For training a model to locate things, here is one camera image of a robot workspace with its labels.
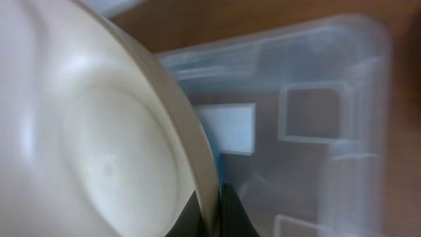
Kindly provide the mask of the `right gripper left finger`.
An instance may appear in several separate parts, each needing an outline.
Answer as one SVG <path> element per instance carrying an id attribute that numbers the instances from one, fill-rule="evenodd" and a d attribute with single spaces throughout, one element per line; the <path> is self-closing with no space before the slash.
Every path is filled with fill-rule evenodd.
<path id="1" fill-rule="evenodd" d="M 193 192 L 173 227 L 165 237 L 205 237 L 207 232 L 202 220 L 196 192 Z"/>

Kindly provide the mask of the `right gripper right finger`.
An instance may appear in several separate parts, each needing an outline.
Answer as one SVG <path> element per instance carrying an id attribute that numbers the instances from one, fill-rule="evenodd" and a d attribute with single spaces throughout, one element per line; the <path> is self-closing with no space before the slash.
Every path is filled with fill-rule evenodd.
<path id="1" fill-rule="evenodd" d="M 259 237 L 231 184 L 221 189 L 221 237 Z"/>

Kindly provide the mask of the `blue plate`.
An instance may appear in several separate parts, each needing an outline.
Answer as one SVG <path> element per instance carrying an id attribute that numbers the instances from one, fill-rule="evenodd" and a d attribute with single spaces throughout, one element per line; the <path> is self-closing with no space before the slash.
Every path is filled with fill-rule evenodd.
<path id="1" fill-rule="evenodd" d="M 214 157 L 214 164 L 216 166 L 217 177 L 218 177 L 218 185 L 219 188 L 222 187 L 224 182 L 224 166 L 221 158 L 221 152 L 217 145 L 211 144 L 210 145 L 212 155 Z"/>

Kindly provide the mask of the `beige plate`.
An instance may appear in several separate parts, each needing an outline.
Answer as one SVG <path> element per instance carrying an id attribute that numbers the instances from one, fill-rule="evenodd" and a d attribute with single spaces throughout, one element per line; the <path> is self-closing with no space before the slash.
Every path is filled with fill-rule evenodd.
<path id="1" fill-rule="evenodd" d="M 165 236 L 193 192 L 218 236 L 205 131 L 146 48 L 79 1 L 1 2 L 2 236 Z"/>

